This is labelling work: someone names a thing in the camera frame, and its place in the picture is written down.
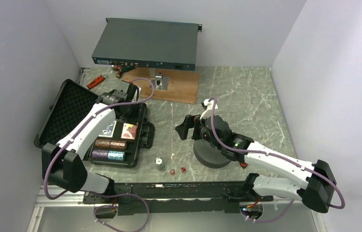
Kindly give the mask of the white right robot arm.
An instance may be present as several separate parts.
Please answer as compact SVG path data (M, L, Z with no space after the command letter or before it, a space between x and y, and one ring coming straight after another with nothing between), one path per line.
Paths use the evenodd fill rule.
M205 155L219 153L227 160L256 164L272 170L278 177L249 174L242 188L243 196L253 201L258 197L277 196L301 201L319 213L327 213L337 191L330 165L323 161L303 161L267 148L252 138L233 132L221 117L201 119L199 115L186 115L175 127L181 140L193 129L192 139L206 142Z

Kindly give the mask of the blue playing card deck box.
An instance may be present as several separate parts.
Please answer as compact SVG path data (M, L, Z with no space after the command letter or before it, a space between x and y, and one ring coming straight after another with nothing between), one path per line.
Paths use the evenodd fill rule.
M100 134L98 136L99 137L104 137L104 138L112 138L113 135L114 135L114 130L115 130L115 127L116 127L116 123L117 123L116 120L109 123L107 125L107 127L100 132Z

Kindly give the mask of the red Texas Holdem card box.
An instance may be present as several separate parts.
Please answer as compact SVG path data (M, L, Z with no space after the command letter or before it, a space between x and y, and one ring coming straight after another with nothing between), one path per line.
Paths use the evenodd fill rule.
M124 123L121 131L121 138L127 140L135 140L137 133L137 125Z

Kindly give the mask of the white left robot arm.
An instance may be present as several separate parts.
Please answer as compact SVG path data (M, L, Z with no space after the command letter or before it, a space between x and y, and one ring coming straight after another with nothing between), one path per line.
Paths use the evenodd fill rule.
M114 199L115 182L110 177L87 171L82 160L103 129L128 114L135 114L145 100L141 88L121 82L120 89L92 100L72 131L55 143L42 144L42 172L47 198L55 200L66 192L87 191L103 203Z

